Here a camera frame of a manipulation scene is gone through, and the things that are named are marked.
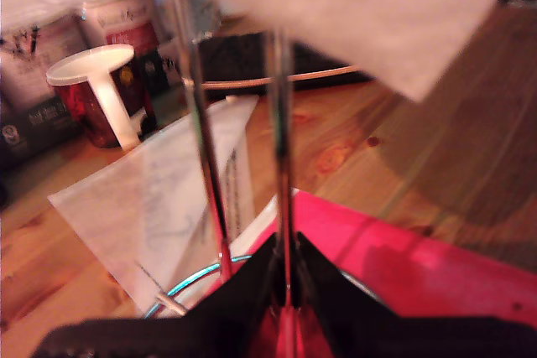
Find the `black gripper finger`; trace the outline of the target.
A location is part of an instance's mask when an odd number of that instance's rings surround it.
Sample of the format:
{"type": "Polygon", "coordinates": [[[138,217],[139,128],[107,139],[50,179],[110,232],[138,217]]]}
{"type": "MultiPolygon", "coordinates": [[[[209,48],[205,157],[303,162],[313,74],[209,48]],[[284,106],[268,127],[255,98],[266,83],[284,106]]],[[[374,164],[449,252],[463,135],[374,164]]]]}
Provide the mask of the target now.
{"type": "Polygon", "coordinates": [[[350,282],[305,234],[297,234],[305,295],[335,355],[393,355],[385,333],[397,315],[350,282]]]}
{"type": "Polygon", "coordinates": [[[187,315],[187,350],[274,350],[270,318],[276,236],[270,236],[238,271],[187,315]]]}

